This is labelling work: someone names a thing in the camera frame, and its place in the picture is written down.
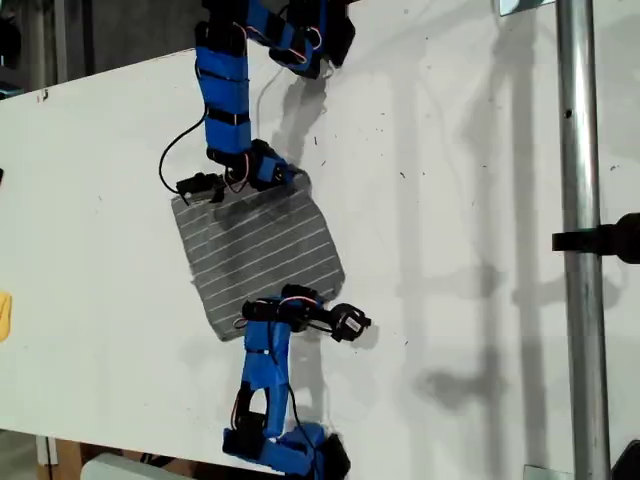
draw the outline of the silver pole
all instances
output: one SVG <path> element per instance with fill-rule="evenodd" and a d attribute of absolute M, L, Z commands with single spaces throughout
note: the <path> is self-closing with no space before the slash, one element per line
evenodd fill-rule
<path fill-rule="evenodd" d="M 557 0 L 564 229 L 600 225 L 592 0 Z M 576 480 L 611 478 L 602 262 L 566 253 Z"/>

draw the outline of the wire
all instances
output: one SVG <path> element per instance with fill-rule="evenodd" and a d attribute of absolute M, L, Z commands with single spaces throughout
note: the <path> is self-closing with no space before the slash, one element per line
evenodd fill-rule
<path fill-rule="evenodd" d="M 244 168 L 244 178 L 242 180 L 240 180 L 240 182 L 242 183 L 242 185 L 240 186 L 240 188 L 238 190 L 234 190 L 231 185 L 229 184 L 229 182 L 227 181 L 227 177 L 231 178 L 231 180 L 233 180 L 234 182 L 237 181 L 235 178 L 231 177 L 231 175 L 229 175 L 229 169 L 227 168 L 224 171 L 224 184 L 227 186 L 227 188 L 229 190 L 231 190 L 233 193 L 240 193 L 244 187 L 247 185 L 247 179 L 249 178 L 249 154 L 245 152 L 244 154 L 244 160 L 245 160 L 245 168 Z"/>
<path fill-rule="evenodd" d="M 189 127 L 187 130 L 185 130 L 176 138 L 174 138 L 173 141 L 167 146 L 167 148 L 164 149 L 164 152 L 162 152 L 162 156 L 160 157 L 160 163 L 158 164 L 158 176 L 160 177 L 160 181 L 165 186 L 165 188 L 169 190 L 171 193 L 175 193 L 177 195 L 180 194 L 175 188 L 170 187 L 169 184 L 164 179 L 164 175 L 162 174 L 162 166 L 164 165 L 164 159 L 167 156 L 167 153 L 169 153 L 169 150 L 171 150 L 176 143 L 178 143 L 180 140 L 182 140 L 184 137 L 186 137 L 191 132 L 193 132 L 196 128 L 202 125 L 206 117 L 207 117 L 207 107 L 205 105 L 204 113 L 202 114 L 202 118 L 198 120 L 198 123 L 196 123 L 192 127 Z"/>
<path fill-rule="evenodd" d="M 236 395 L 236 401 L 233 403 L 233 410 L 231 410 L 231 430 L 236 430 L 236 411 L 238 410 L 238 397 L 240 392 Z"/>
<path fill-rule="evenodd" d="M 273 353 L 273 331 L 271 330 L 271 320 L 267 320 L 267 346 L 269 347 L 269 356 L 271 357 L 271 360 L 273 360 L 273 363 L 278 367 L 278 369 L 280 369 L 280 364 L 278 363 L 278 360 Z M 293 417 L 296 420 L 296 424 L 298 425 L 298 428 L 300 428 L 304 439 L 313 450 L 313 461 L 311 462 L 312 468 L 315 469 L 316 472 L 318 472 L 318 475 L 320 475 L 320 470 L 318 469 L 318 465 L 316 463 L 316 447 L 309 438 L 309 435 L 307 435 L 305 429 L 302 427 L 302 422 L 300 422 L 300 417 L 298 416 L 298 403 L 296 402 L 296 395 L 293 392 L 293 388 L 291 388 L 291 382 L 289 382 L 289 380 L 287 380 L 287 390 L 289 390 L 289 395 L 291 395 L 291 406 L 293 407 Z"/>
<path fill-rule="evenodd" d="M 260 35 L 267 42 L 269 41 L 269 39 L 267 37 L 265 37 L 260 30 L 252 27 L 251 25 L 247 26 L 247 30 L 251 30 L 252 32 L 257 33 L 258 35 Z M 322 36 L 320 36 L 320 45 L 322 45 Z M 296 58 L 298 59 L 298 63 L 299 64 L 307 63 L 307 57 L 305 57 L 303 54 L 301 54 L 299 52 L 296 52 L 293 48 L 289 48 L 288 50 L 296 56 Z"/>
<path fill-rule="evenodd" d="M 240 30 L 242 30 L 242 34 L 244 35 L 244 54 L 246 55 L 247 54 L 247 31 L 239 23 L 233 22 L 233 24 L 236 27 L 238 27 Z"/>
<path fill-rule="evenodd" d="M 311 303 L 313 306 L 318 305 L 318 302 L 316 302 L 315 300 L 313 300 L 312 298 L 309 298 L 309 297 L 302 297 L 302 296 L 288 297 L 288 298 L 283 299 L 280 302 L 280 305 L 278 305 L 278 310 L 276 311 L 276 313 L 279 315 L 280 307 L 282 305 L 284 305 L 287 302 L 292 302 L 292 301 L 295 301 L 295 300 L 302 300 L 302 301 L 305 301 L 307 303 Z M 330 328 L 325 328 L 325 327 L 321 327 L 320 325 L 315 325 L 315 324 L 311 323 L 311 320 L 307 320 L 306 322 L 303 321 L 303 320 L 300 320 L 299 318 L 296 318 L 296 320 L 298 320 L 303 325 L 311 327 L 311 328 L 313 328 L 315 330 L 319 330 L 319 331 L 325 332 L 325 333 L 333 333 L 333 330 L 331 330 Z"/>

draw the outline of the gray fabric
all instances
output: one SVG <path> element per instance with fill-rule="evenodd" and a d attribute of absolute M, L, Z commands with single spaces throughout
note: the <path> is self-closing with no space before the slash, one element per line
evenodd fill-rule
<path fill-rule="evenodd" d="M 287 283 L 308 286 L 334 299 L 345 275 L 309 180 L 256 192 L 227 192 L 212 205 L 181 198 L 173 213 L 207 319 L 218 337 L 242 335 L 233 327 L 247 299 L 278 295 Z"/>

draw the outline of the white tabletop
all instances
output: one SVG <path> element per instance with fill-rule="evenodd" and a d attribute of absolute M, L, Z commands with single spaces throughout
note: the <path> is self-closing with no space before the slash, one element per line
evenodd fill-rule
<path fill-rule="evenodd" d="M 603 220 L 616 221 L 638 210 L 640 6 L 595 3 Z M 554 8 L 351 11 L 356 42 L 326 99 L 250 49 L 254 133 L 311 176 L 347 273 L 340 300 L 378 327 L 355 347 L 294 339 L 301 416 L 343 435 L 354 479 L 572 470 Z M 14 296 L 0 428 L 240 464 L 221 440 L 242 343 L 209 327 L 156 174 L 202 112 L 193 60 L 0 103 L 0 289 Z M 166 175 L 214 168 L 198 130 Z M 640 270 L 609 259 L 605 275 L 615 459 L 640 435 Z"/>

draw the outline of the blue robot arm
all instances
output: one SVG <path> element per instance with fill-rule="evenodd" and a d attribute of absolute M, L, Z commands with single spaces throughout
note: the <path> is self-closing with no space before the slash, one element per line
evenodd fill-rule
<path fill-rule="evenodd" d="M 223 451 L 286 475 L 343 479 L 350 462 L 337 435 L 327 437 L 319 424 L 298 423 L 294 430 L 280 436 L 291 391 L 289 339 L 291 333 L 306 329 L 313 320 L 327 325 L 322 329 L 336 341 L 353 341 L 371 320 L 347 304 L 325 310 L 317 292 L 295 285 L 285 286 L 280 297 L 245 303 L 242 314 L 247 319 L 246 356 L 232 425 L 224 431 Z M 267 399 L 264 414 L 250 409 L 258 390 L 264 390 Z"/>
<path fill-rule="evenodd" d="M 196 75 L 205 103 L 207 156 L 224 175 L 198 173 L 178 182 L 177 192 L 212 191 L 240 183 L 261 191 L 293 180 L 296 169 L 266 142 L 251 140 L 247 39 L 269 47 L 273 60 L 297 75 L 317 78 L 322 59 L 341 66 L 355 36 L 347 16 L 352 0 L 291 0 L 287 21 L 259 0 L 203 0 L 208 22 L 196 27 Z"/>

